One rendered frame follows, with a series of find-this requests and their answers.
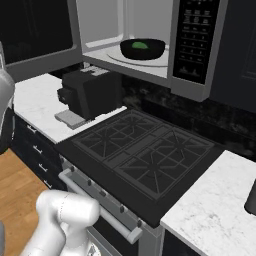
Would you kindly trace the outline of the dark wall cupboard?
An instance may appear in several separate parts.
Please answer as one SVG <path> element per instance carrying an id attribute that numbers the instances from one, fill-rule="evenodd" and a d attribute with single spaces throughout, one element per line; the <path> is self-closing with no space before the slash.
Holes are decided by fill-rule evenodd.
<path id="1" fill-rule="evenodd" d="M 210 99 L 256 113 L 256 0 L 229 0 Z"/>

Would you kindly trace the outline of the black bowl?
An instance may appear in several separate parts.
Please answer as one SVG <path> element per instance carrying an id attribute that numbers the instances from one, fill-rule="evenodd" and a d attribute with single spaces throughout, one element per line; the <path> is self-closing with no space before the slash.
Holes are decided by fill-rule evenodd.
<path id="1" fill-rule="evenodd" d="M 149 47 L 146 50 L 133 49 L 132 43 L 135 41 L 144 42 Z M 121 53 L 133 60 L 153 60 L 159 58 L 165 51 L 165 42 L 152 38 L 127 39 L 120 43 Z"/>

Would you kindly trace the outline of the grey microwave oven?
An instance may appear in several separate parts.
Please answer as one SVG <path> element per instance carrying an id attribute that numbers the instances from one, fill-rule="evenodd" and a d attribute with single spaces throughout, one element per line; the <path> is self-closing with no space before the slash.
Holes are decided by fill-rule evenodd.
<path id="1" fill-rule="evenodd" d="M 229 0 L 76 0 L 85 61 L 152 82 L 202 102 L 210 95 Z M 167 67 L 122 63 L 107 56 L 123 40 L 160 39 Z M 203 69 L 202 76 L 192 74 Z"/>

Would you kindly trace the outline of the dark drawer front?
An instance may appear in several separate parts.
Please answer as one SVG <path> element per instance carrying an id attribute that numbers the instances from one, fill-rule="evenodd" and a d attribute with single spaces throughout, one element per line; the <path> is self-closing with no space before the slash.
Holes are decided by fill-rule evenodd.
<path id="1" fill-rule="evenodd" d="M 53 169 L 44 165 L 42 161 L 38 161 L 35 157 L 30 157 L 27 153 L 22 153 L 18 149 L 13 149 L 15 154 L 29 167 L 29 165 L 35 165 L 36 167 L 39 167 L 38 164 L 41 163 L 45 168 L 48 169 L 47 174 L 52 175 L 54 178 L 60 180 L 58 177 L 54 176 Z"/>
<path id="2" fill-rule="evenodd" d="M 39 155 L 19 135 L 15 136 L 14 142 L 20 148 L 22 153 L 27 153 L 30 157 L 35 157 L 38 161 L 42 161 L 44 165 L 52 168 L 53 172 L 59 173 L 61 171 L 61 162 L 59 157 L 47 158 L 43 155 Z"/>
<path id="3" fill-rule="evenodd" d="M 15 116 L 15 122 L 16 122 L 16 133 L 24 139 L 30 147 L 33 149 L 33 145 L 37 145 L 37 147 L 42 150 L 42 154 L 47 158 L 55 158 L 59 157 L 58 152 L 54 148 L 54 144 L 46 138 L 44 135 L 42 135 L 36 128 L 34 128 L 32 125 L 25 122 L 22 118 L 20 118 L 18 115 Z M 32 126 L 34 129 L 37 130 L 37 133 L 34 134 L 29 129 L 27 129 L 27 125 Z"/>
<path id="4" fill-rule="evenodd" d="M 58 189 L 58 190 L 63 190 L 66 191 L 67 187 L 66 185 L 54 178 L 52 175 L 47 174 L 44 172 L 40 167 L 36 167 L 35 165 L 29 165 L 29 168 L 35 173 L 35 175 L 43 182 L 43 180 L 47 180 L 52 186 L 52 189 Z"/>

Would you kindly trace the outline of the dark base cupboard door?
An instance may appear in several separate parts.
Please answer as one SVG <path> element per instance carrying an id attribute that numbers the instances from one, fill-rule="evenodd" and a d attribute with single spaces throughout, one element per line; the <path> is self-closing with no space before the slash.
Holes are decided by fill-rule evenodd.
<path id="1" fill-rule="evenodd" d="M 200 256 L 197 252 L 171 234 L 165 231 L 162 256 Z"/>

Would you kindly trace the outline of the microwave door with dark glass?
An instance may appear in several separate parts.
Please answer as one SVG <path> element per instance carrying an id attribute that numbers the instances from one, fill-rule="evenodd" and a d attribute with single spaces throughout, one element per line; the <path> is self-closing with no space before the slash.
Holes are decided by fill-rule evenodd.
<path id="1" fill-rule="evenodd" d="M 0 0 L 0 43 L 16 82 L 80 63 L 76 0 Z"/>

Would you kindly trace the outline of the black coffee machine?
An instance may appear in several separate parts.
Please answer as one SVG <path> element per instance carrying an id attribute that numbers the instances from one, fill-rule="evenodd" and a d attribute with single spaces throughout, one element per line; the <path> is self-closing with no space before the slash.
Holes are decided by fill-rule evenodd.
<path id="1" fill-rule="evenodd" d="M 90 66 L 65 74 L 58 99 L 68 109 L 55 115 L 58 121 L 76 129 L 102 114 L 122 106 L 121 75 Z"/>

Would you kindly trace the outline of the green broccoli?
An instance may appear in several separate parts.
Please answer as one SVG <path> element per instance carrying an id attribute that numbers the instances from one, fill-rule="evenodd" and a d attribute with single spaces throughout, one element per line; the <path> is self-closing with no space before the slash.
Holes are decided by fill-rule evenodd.
<path id="1" fill-rule="evenodd" d="M 132 43 L 132 48 L 133 48 L 133 49 L 146 50 L 146 49 L 148 49 L 149 47 L 148 47 L 147 44 L 144 43 L 144 42 L 135 41 L 135 42 Z"/>

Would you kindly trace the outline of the black hob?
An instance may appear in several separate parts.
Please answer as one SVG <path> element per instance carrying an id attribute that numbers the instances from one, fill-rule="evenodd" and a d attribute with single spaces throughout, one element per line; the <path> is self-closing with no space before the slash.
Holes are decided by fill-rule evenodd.
<path id="1" fill-rule="evenodd" d="M 223 153 L 219 144 L 129 109 L 56 150 L 152 227 Z"/>

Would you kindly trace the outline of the white microwave turntable plate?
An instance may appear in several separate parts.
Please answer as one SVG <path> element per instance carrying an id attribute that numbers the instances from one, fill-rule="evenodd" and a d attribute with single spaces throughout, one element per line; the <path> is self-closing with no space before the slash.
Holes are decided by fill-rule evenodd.
<path id="1" fill-rule="evenodd" d="M 169 57 L 168 49 L 166 49 L 159 58 L 153 59 L 153 60 L 133 60 L 133 59 L 126 58 L 121 53 L 120 46 L 109 47 L 106 50 L 106 54 L 111 59 L 122 62 L 122 63 L 126 63 L 126 64 L 145 66 L 145 67 L 167 67 L 168 66 L 168 57 Z"/>

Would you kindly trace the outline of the black sink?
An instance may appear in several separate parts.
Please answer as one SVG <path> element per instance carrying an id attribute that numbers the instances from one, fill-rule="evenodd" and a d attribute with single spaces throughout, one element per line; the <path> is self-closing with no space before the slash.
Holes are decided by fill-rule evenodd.
<path id="1" fill-rule="evenodd" d="M 248 198 L 245 202 L 244 209 L 247 213 L 256 216 L 256 180 L 249 192 Z"/>

